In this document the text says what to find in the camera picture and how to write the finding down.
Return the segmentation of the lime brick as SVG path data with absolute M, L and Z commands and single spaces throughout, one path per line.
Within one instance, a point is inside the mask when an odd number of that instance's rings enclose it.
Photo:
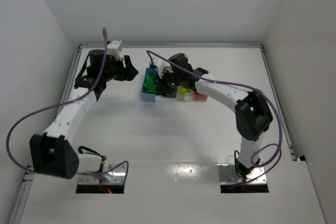
M 179 86 L 176 93 L 176 98 L 179 101 L 187 101 L 190 99 L 190 95 L 191 95 L 190 89 L 187 89 L 183 86 Z

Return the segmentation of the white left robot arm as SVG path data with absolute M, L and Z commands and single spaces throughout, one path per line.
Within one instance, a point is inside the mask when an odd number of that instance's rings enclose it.
M 66 105 L 42 134 L 29 141 L 34 172 L 72 179 L 76 174 L 103 177 L 114 168 L 104 155 L 75 150 L 75 133 L 90 108 L 99 100 L 110 80 L 132 81 L 139 72 L 130 56 L 119 57 L 102 49 L 89 51 Z

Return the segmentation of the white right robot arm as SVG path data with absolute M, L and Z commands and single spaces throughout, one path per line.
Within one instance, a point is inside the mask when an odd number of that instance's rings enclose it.
M 236 173 L 246 179 L 257 165 L 264 133 L 273 121 L 266 100 L 256 91 L 246 91 L 231 84 L 220 84 L 209 71 L 193 69 L 187 56 L 178 53 L 169 58 L 171 71 L 163 74 L 170 87 L 183 86 L 223 104 L 235 114 L 236 129 L 241 135 L 240 152 L 235 158 Z

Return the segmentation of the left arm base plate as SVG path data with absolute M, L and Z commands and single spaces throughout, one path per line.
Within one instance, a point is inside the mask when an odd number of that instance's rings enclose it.
M 124 190 L 128 172 L 128 161 L 122 161 L 119 164 L 106 163 L 103 165 L 101 175 L 79 175 L 77 187 L 97 189 L 106 193 L 113 192 L 116 189 Z

